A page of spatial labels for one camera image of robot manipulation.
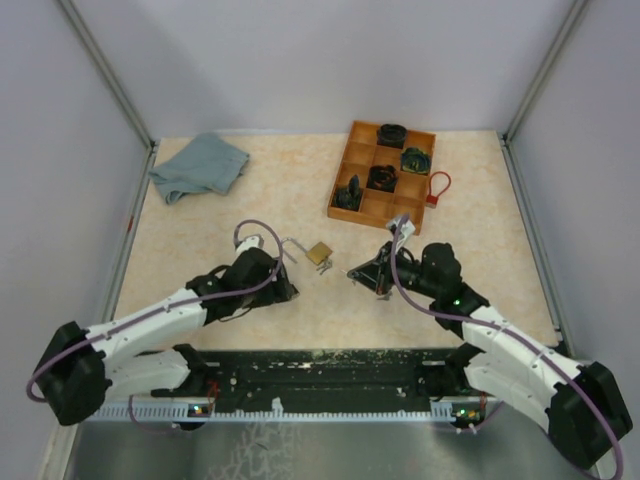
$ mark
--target gray wall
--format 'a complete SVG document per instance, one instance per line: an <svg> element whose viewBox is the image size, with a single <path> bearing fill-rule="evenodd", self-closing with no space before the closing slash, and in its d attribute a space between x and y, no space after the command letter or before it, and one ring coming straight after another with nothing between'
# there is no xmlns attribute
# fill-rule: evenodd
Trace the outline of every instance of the gray wall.
<svg viewBox="0 0 640 480"><path fill-rule="evenodd" d="M54 2L2 2L0 27L0 477L32 480L54 417L25 383L95 322L145 152Z"/></svg>
<svg viewBox="0 0 640 480"><path fill-rule="evenodd" d="M567 0L76 0L156 137L506 128Z"/></svg>
<svg viewBox="0 0 640 480"><path fill-rule="evenodd" d="M613 370L637 424L638 19L637 0L593 2L515 142L578 355Z"/></svg>

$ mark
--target metal edge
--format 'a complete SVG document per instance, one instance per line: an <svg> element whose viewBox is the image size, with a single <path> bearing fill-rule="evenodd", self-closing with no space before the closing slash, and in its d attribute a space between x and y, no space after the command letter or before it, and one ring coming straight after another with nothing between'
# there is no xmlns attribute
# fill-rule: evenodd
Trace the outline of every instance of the metal edge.
<svg viewBox="0 0 640 480"><path fill-rule="evenodd" d="M527 187L523 179L522 171L520 170L517 156L515 155L513 148L506 143L504 138L500 138L500 145L502 146L502 154L507 166L507 171L509 172L509 178L511 179L511 185L516 196L520 215L524 223L527 239L529 240L531 252L533 253L533 260L535 262L536 269L538 270L542 291L544 293L545 300L547 301L551 321L559 335L558 340L560 342L564 342L568 355L573 357L575 356L574 344L567 328L562 301L558 294L552 268L546 249L544 248L540 228L533 213L531 199L527 192Z"/></svg>
<svg viewBox="0 0 640 480"><path fill-rule="evenodd" d="M140 113L136 110L134 103L131 101L130 96L127 94L122 82L118 79L115 71L107 57L103 53L100 45L96 41L95 37L89 30L87 23L80 14L78 7L72 0L54 0L60 7L64 17L69 23L69 26L76 34L76 37L85 48L85 51L92 60L94 66L98 70L98 74L104 81L107 89L113 95L116 103L120 107L120 110L124 114L127 122L136 132L140 141L145 147L151 148L153 146L153 139L147 129Z"/></svg>
<svg viewBox="0 0 640 480"><path fill-rule="evenodd" d="M37 480L63 480L69 465L78 427L56 425L45 450Z"/></svg>
<svg viewBox="0 0 640 480"><path fill-rule="evenodd" d="M111 321L115 313L118 297L120 296L120 290L122 289L122 283L124 281L124 274L129 262L129 256L131 255L131 249L133 248L133 241L140 223L140 212L142 211L144 199L147 194L147 188L149 186L149 170L153 167L157 154L158 144L154 144L148 151L147 160L145 161L140 173L138 188L130 210L130 228L124 233L120 242L109 287L106 295L104 296L101 308L99 309L98 322L100 323Z"/></svg>
<svg viewBox="0 0 640 480"><path fill-rule="evenodd" d="M98 318L102 322L109 321L115 312L118 295L120 294L120 289L122 288L122 282L124 280L124 272L126 270L127 262L129 261L129 255L131 254L133 239L138 228L140 212L142 210L147 186L149 184L149 169L155 162L157 150L158 147L155 144L148 149L147 159L140 172L138 189L130 209L130 218L132 219L131 228L125 230L122 235L120 245L117 250L114 268L110 275L111 280L109 281L108 289L103 296L101 306L98 309ZM42 459L40 472L37 477L38 480L64 479L77 432L78 429L75 425L72 427L61 427L60 425L56 425L54 427Z"/></svg>
<svg viewBox="0 0 640 480"><path fill-rule="evenodd" d="M518 106L516 114L507 127L505 134L505 141L507 145L513 141L513 138L517 135L518 130L529 115L529 112L539 98L540 93L547 84L553 69L557 65L558 59L580 25L587 7L591 3L592 0L574 0L571 5L564 22L562 22L562 25L553 39L553 42L542 60L540 67L538 67L533 80L529 84L529 87Z"/></svg>

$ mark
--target wooden compartment box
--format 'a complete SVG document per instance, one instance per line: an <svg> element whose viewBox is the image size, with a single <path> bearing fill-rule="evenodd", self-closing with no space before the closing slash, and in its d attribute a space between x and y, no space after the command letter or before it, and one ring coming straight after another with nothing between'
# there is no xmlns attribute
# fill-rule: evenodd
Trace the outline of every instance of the wooden compartment box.
<svg viewBox="0 0 640 480"><path fill-rule="evenodd" d="M403 148L377 145L380 125L353 122L342 162L336 176L327 215L330 218L384 228L389 220L408 213L416 226L416 234L422 228L424 205L429 176L400 170L400 157L404 149L418 147L433 159L436 136L431 133L409 130ZM374 165L393 165L398 172L398 182L393 193L367 188L369 168ZM332 206L336 189L346 187L354 175L358 176L363 191L358 211Z"/></svg>

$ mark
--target black object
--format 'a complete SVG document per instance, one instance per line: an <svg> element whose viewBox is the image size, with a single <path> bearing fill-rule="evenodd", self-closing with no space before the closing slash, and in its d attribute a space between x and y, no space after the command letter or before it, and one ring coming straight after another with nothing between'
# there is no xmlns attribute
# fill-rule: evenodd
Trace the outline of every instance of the black object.
<svg viewBox="0 0 640 480"><path fill-rule="evenodd" d="M431 157L419 148L409 147L402 152L400 168L403 172L427 175L431 170Z"/></svg>
<svg viewBox="0 0 640 480"><path fill-rule="evenodd" d="M367 188L393 193L397 183L398 172L393 165L374 165L369 169Z"/></svg>
<svg viewBox="0 0 640 480"><path fill-rule="evenodd" d="M207 382L220 386L217 413L271 412L280 398L288 413L428 412L431 399L479 395L460 390L449 371L452 349L204 351ZM206 397L207 382L154 397Z"/></svg>
<svg viewBox="0 0 640 480"><path fill-rule="evenodd" d="M393 287L391 275L391 242L382 246L376 257L349 271L347 276L378 295L387 294ZM396 255L398 279L407 290L434 299L429 309L436 312L469 316L481 306L489 306L486 298L462 281L461 266L448 243L432 243L422 251L422 264L407 258L401 251ZM462 322L438 318L436 321L460 338ZM447 359L448 369L440 383L463 390L466 379L464 367L483 351L463 344ZM619 440L633 428L629 411L613 374L598 362L581 367L576 383L585 391L604 415ZM589 469L611 448L602 425L582 398L569 385L558 383L546 413L549 417L549 437L554 446L574 465Z"/></svg>
<svg viewBox="0 0 640 480"><path fill-rule="evenodd" d="M336 193L333 195L331 203L334 207L357 212L358 208L360 208L360 200L362 200L360 179L357 175L354 175L349 180L349 185L336 188Z"/></svg>
<svg viewBox="0 0 640 480"><path fill-rule="evenodd" d="M276 260L263 250L250 248L242 252L231 266L216 267L209 274L198 276L188 282L187 288L198 296L203 296L255 286L268 277L275 264ZM223 271L224 275L218 278L217 274ZM201 305L207 310L207 324L232 315L238 308L257 308L286 302L297 295L298 290L289 282L283 265L275 281L254 294L205 301ZM76 322L61 326L53 335L36 370L54 356L86 338L87 330L81 329ZM190 346L177 345L174 349L185 357L191 369L191 375L180 388L192 390L192 384L202 383L203 364L199 361L197 352ZM67 355L36 380L60 425L79 423L90 417L104 403L105 392L111 386L111 381L105 376L103 358L104 352L96 352L92 345L87 345Z"/></svg>
<svg viewBox="0 0 640 480"><path fill-rule="evenodd" d="M87 338L76 322L62 325L38 362L36 370L60 352ZM62 426L74 425L98 410L111 382L105 378L104 353L87 345L60 360L36 380L45 400Z"/></svg>
<svg viewBox="0 0 640 480"><path fill-rule="evenodd" d="M596 404L616 438L622 438L631 431L633 422L613 374L598 362L581 370L576 383ZM573 388L558 384L556 390L547 411L549 438L567 460L587 470L611 448L611 442Z"/></svg>
<svg viewBox="0 0 640 480"><path fill-rule="evenodd" d="M199 297L218 292L229 292L255 287L271 274L277 260L259 248L242 252L231 266L221 265L206 275L199 275L187 282L185 288L193 290ZM229 317L240 308L258 308L292 300L298 290L289 281L284 265L273 282L249 295L206 300L200 305L207 310L205 325Z"/></svg>
<svg viewBox="0 0 640 480"><path fill-rule="evenodd" d="M402 125L385 123L378 129L378 145L402 148L407 139L407 129Z"/></svg>

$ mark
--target towel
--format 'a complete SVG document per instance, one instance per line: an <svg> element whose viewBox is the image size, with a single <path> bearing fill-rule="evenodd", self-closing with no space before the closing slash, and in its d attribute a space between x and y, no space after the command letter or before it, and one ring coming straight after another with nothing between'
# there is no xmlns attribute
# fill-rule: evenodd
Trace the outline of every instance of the towel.
<svg viewBox="0 0 640 480"><path fill-rule="evenodd" d="M248 161L248 153L214 133L202 133L149 175L167 205L172 205L190 193L226 195Z"/></svg>

